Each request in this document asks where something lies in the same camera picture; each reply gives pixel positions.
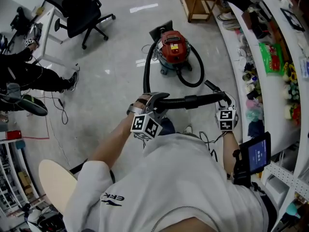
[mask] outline red box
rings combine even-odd
[[[6,132],[6,139],[7,140],[13,140],[13,139],[19,139],[22,138],[21,131],[20,130],[12,130]]]

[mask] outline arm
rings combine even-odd
[[[233,132],[229,131],[223,136],[223,166],[228,174],[234,171],[236,159],[233,157],[234,150],[239,149]]]
[[[149,99],[149,96],[142,95],[141,99]],[[134,103],[135,107],[144,108],[144,104],[140,102]],[[131,134],[131,125],[133,122],[134,114],[130,113],[120,124],[107,136],[104,142],[100,143],[95,153],[89,160],[103,161],[109,168],[112,168],[116,160],[121,154],[121,151]]]
[[[36,43],[31,44],[30,46],[26,47],[20,53],[12,54],[12,55],[1,55],[0,59],[4,63],[16,63],[16,62],[27,62],[29,61],[32,51],[34,51],[38,45]]]

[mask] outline black pants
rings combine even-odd
[[[44,91],[61,92],[71,87],[68,80],[58,76],[52,70],[28,63],[19,63],[19,66],[9,66],[15,79],[8,68],[1,69],[0,87],[6,90],[6,83],[17,83],[21,90],[39,89]],[[19,106],[0,101],[0,111],[20,111]]]

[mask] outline snack package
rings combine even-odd
[[[284,63],[280,45],[260,43],[259,46],[266,73],[277,73],[283,75]]]

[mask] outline white t-shirt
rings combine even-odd
[[[64,214],[68,232],[152,232],[192,217],[221,232],[263,230],[257,198],[227,180],[200,139],[158,136],[143,155],[115,184],[106,163],[84,164]]]

